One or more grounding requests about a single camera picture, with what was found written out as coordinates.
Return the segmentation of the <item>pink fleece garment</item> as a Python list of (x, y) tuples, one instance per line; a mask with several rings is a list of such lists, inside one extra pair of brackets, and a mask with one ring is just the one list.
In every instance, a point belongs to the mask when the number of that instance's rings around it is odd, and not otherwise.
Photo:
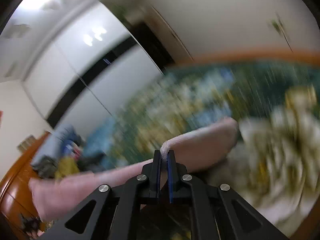
[[(162, 159), (166, 160), (172, 150), (176, 162), (183, 164), (188, 172), (205, 170), (225, 159), (236, 144), (238, 131), (236, 120), (224, 118), (164, 142), (160, 149)], [(59, 219), (100, 185), (122, 185), (141, 174), (143, 166), (151, 162), (149, 159), (104, 172), (78, 173), (62, 180), (31, 179), (29, 189), (33, 205), (43, 222)]]

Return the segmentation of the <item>olive green knitted sweater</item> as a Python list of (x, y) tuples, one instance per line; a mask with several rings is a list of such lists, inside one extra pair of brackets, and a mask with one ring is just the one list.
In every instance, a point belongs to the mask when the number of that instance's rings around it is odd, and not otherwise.
[(58, 163), (57, 170), (55, 172), (55, 179), (60, 180), (79, 172), (80, 170), (73, 157), (63, 157)]

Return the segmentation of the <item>green floral bed blanket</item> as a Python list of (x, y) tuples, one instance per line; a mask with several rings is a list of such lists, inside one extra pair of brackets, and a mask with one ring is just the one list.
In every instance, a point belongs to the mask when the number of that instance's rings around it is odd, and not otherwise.
[(281, 61), (176, 68), (92, 132), (83, 154), (101, 170), (150, 159), (178, 135), (234, 118), (235, 148), (208, 174), (291, 237), (319, 197), (319, 70)]

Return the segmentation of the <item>white black sliding wardrobe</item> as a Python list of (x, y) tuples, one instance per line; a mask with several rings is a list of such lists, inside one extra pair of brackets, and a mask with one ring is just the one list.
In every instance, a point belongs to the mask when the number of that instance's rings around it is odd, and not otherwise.
[(1, 83), (5, 126), (71, 124), (87, 135), (161, 70), (127, 28), (97, 2), (53, 37), (49, 12), (16, 12), (1, 34), (1, 64), (23, 76)]

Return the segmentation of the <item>orange wooden bed frame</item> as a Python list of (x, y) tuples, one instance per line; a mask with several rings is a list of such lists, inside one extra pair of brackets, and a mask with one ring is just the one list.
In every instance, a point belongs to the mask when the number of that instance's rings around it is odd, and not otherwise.
[(30, 162), (49, 134), (49, 132), (44, 132), (39, 139), (35, 140), (21, 154), (1, 181), (1, 216), (17, 239), (28, 239), (28, 235), (22, 231), (20, 215), (26, 218), (38, 216), (28, 186), (29, 180), (37, 178), (38, 175), (32, 169)]

